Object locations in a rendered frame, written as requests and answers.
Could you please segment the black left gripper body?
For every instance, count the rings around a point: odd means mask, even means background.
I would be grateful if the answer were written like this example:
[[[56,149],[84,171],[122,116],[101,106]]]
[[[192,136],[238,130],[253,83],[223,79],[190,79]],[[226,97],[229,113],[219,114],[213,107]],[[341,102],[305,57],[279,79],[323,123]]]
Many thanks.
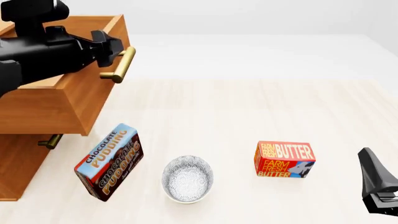
[[[121,39],[110,37],[102,30],[91,31],[93,53],[100,68],[109,67],[114,59],[124,50]]]

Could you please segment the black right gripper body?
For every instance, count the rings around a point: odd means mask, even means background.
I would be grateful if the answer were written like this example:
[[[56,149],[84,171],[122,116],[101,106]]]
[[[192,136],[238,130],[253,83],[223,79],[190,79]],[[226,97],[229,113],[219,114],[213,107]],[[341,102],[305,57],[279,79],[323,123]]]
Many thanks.
[[[369,193],[363,202],[369,213],[398,216],[398,188],[387,188],[383,192]]]

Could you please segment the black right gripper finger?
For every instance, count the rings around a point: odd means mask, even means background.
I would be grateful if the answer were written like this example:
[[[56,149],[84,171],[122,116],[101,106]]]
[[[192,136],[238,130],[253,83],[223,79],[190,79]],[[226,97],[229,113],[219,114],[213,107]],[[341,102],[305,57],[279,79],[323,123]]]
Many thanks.
[[[384,167],[370,148],[360,150],[358,158],[363,179],[362,194],[398,192],[398,179]]]

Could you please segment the wooden drawer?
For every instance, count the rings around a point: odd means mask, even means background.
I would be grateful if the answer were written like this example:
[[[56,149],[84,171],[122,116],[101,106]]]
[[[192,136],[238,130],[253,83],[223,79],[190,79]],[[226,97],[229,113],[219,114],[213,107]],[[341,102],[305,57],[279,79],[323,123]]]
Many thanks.
[[[130,47],[123,15],[70,16],[48,26],[64,26],[67,32],[86,39],[102,30]],[[101,72],[114,72],[121,57],[109,67],[97,63],[75,73],[24,85],[0,98],[0,134],[81,134],[87,136],[114,82],[101,79]]]

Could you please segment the wooden cabinet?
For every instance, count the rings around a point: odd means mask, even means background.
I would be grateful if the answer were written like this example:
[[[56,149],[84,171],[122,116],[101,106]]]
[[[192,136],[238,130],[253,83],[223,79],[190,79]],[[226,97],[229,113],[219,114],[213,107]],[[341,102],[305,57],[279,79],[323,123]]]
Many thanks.
[[[0,134],[0,202],[18,201],[50,152],[53,134]]]

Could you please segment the patterned black white bowl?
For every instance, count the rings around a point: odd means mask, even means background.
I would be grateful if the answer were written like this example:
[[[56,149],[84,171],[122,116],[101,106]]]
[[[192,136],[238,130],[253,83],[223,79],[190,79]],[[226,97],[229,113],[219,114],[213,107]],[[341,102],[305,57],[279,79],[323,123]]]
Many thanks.
[[[166,195],[182,204],[197,203],[213,186],[211,166],[198,156],[179,156],[171,160],[162,172],[161,184]]]

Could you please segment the red butter box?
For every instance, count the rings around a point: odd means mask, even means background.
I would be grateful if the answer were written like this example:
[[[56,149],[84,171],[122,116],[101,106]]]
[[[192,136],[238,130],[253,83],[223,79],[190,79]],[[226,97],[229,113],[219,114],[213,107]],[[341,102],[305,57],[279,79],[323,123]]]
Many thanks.
[[[309,143],[259,141],[254,155],[254,167],[259,177],[303,179],[315,162]]]

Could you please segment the chocolate pudding box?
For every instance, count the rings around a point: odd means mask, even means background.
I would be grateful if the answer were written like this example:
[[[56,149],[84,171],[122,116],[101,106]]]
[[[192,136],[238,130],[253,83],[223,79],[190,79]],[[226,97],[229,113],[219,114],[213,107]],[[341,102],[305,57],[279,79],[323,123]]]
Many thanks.
[[[143,157],[137,130],[121,123],[75,166],[74,171],[89,194],[105,202]]]

